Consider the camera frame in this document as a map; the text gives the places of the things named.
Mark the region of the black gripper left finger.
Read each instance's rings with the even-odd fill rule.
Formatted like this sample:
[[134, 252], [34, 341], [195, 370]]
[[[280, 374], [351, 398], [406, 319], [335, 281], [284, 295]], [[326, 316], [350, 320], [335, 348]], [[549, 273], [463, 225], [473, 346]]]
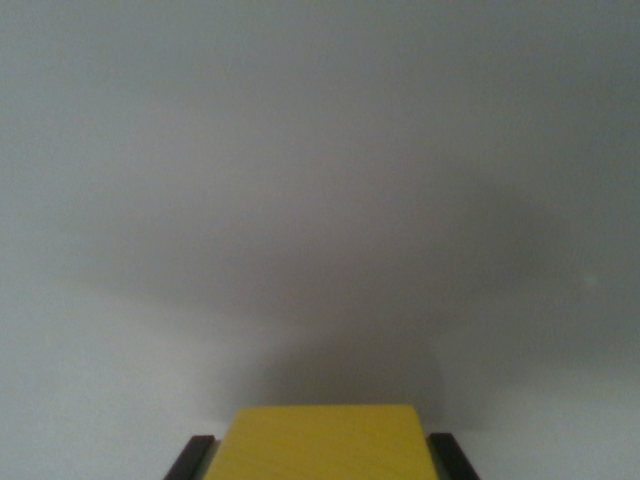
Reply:
[[214, 435], [192, 436], [164, 480], [202, 480], [219, 446], [220, 441]]

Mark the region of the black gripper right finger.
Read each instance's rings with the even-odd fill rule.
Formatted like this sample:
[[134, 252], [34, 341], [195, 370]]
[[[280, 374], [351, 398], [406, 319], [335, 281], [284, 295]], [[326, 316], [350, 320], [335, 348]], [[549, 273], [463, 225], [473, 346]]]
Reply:
[[453, 434], [431, 433], [427, 445], [439, 480], [480, 480]]

